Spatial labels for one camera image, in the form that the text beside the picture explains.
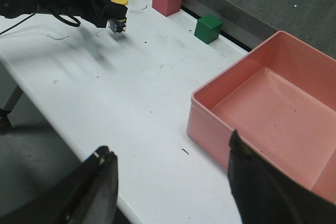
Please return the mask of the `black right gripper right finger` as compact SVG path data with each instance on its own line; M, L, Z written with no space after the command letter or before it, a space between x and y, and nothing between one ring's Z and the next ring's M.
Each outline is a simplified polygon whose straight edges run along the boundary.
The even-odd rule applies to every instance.
M237 130L229 146L227 176L242 223L335 223L335 204L267 162Z

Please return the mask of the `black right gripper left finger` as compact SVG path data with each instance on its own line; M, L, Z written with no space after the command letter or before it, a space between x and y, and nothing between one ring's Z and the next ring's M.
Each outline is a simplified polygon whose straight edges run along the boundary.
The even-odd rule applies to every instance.
M1 217L1 223L113 223L118 198L118 160L97 148L40 197Z

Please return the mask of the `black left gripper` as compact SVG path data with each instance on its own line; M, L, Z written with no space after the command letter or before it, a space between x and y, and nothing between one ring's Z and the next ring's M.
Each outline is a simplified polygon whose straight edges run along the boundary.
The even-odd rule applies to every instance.
M35 0L35 13L51 14L59 21L73 27L80 26L78 17L98 28L126 28L128 0Z

